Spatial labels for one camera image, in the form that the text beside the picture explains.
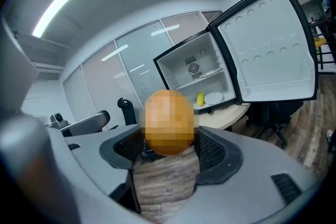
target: fridge shelf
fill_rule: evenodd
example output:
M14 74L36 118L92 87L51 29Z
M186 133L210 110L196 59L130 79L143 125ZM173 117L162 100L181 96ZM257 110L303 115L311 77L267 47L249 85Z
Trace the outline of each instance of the fridge shelf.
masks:
M187 83L187 84L185 84L185 85L183 85L183 86L177 87L176 90L180 90L180 89L182 89L182 88L188 87L188 86L193 85L193 84L195 84L195 83L198 83L198 82L200 82L200 81L202 81L202 80L211 78L211 77L213 77L213 76L215 76L215 75L218 75L218 74L221 74L222 72L224 72L223 69L220 70L220 71L218 71L218 72L216 72L216 73L214 73L214 74L211 74L211 75L209 75L209 76L207 76L207 77L205 77L205 78L198 78L198 79L195 79L195 80L193 80L193 81L191 81L191 82L189 82L189 83Z

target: mini fridge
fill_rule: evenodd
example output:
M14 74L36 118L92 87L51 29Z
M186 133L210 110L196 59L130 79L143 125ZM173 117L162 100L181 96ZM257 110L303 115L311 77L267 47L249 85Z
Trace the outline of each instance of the mini fridge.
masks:
M297 0L242 0L154 63L166 88L187 96L198 113L226 102L317 95L314 40ZM199 106L199 93L215 98Z

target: refrigerator door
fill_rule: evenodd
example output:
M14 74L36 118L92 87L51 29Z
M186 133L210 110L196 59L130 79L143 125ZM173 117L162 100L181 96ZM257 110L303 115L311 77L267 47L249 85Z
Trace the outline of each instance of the refrigerator door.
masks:
M240 103L316 99L314 40L297 0L242 0L209 28Z

